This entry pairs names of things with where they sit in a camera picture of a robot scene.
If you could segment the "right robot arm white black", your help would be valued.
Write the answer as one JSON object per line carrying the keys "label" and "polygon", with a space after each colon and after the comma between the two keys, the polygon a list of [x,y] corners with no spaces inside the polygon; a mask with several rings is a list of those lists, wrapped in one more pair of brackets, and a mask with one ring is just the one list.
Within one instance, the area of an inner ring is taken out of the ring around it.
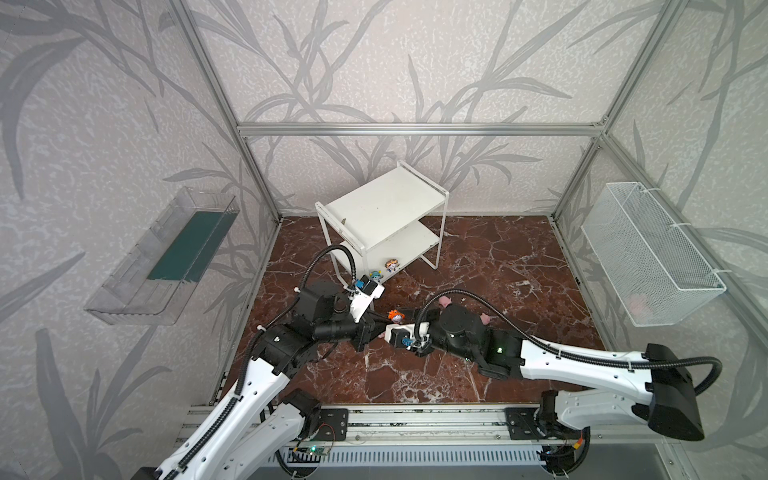
{"label": "right robot arm white black", "polygon": [[521,331],[491,326],[490,319],[443,292],[414,312],[397,314],[384,339],[418,356],[435,350],[473,362],[479,374],[497,380],[557,381],[577,392],[543,394],[537,420],[545,434],[597,425],[643,423],[668,438],[705,437],[697,398],[722,372],[712,356],[681,359],[667,346],[611,352],[562,345]]}

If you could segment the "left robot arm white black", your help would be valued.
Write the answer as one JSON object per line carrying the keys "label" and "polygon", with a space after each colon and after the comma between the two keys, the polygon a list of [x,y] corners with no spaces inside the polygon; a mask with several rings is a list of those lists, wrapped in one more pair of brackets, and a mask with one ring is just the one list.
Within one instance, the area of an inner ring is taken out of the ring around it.
{"label": "left robot arm white black", "polygon": [[384,288],[367,275],[350,283],[311,283],[306,268],[292,302],[249,341],[238,379],[200,427],[157,467],[137,479],[247,479],[289,441],[319,427],[320,403],[296,390],[272,404],[291,379],[317,359],[325,343],[348,341],[359,351],[383,333],[370,312]]}

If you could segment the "blue cat figure flower collar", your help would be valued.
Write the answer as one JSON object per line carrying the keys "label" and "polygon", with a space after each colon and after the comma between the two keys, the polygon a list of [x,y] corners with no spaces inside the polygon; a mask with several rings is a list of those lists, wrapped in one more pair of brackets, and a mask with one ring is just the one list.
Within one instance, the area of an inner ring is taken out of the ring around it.
{"label": "blue cat figure flower collar", "polygon": [[395,273],[399,270],[400,263],[397,259],[390,259],[385,264],[385,269],[388,273]]}

